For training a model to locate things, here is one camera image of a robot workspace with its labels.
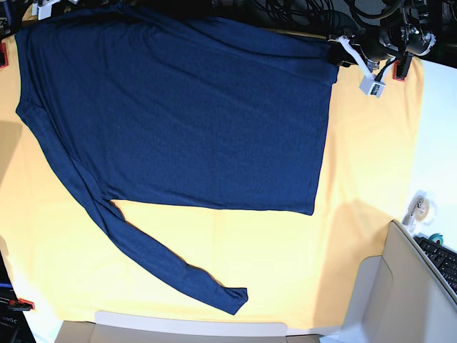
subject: black cable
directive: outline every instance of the black cable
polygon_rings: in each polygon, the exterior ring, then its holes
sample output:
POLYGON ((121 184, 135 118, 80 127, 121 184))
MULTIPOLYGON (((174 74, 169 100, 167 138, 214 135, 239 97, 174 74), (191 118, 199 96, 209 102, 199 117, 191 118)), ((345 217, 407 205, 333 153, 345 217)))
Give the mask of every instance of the black cable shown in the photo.
POLYGON ((384 12, 382 12, 380 14, 368 14, 368 13, 365 13, 364 11, 360 10, 356 6, 356 0, 344 0, 344 2, 346 2, 349 7, 354 9, 354 11, 359 16, 362 16, 363 18, 367 18, 367 19, 384 19, 384 18, 387 18, 388 16, 392 15, 393 13, 395 13, 395 11, 402 5, 402 3, 404 1, 405 0, 397 0, 396 3, 393 4, 389 9, 387 9, 386 11, 384 11, 384 12))
POLYGON ((386 65, 378 72, 378 75, 376 75, 375 80, 376 80, 377 82, 381 82, 381 80, 382 80, 382 78, 383 78, 383 75, 384 75, 384 73, 386 72, 386 69, 388 68, 388 66, 392 65, 393 63, 395 63, 395 62, 397 62, 397 61, 398 61, 397 58, 391 59, 390 61, 388 61, 388 62, 386 63, 386 65))

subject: black keyboard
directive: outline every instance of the black keyboard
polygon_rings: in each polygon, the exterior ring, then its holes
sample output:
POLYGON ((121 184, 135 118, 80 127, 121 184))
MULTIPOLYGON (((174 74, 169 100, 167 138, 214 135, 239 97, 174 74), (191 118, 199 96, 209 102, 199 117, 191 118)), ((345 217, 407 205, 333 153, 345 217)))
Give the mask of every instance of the black keyboard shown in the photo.
POLYGON ((457 254, 427 238, 414 237, 414 240, 457 293, 457 254))

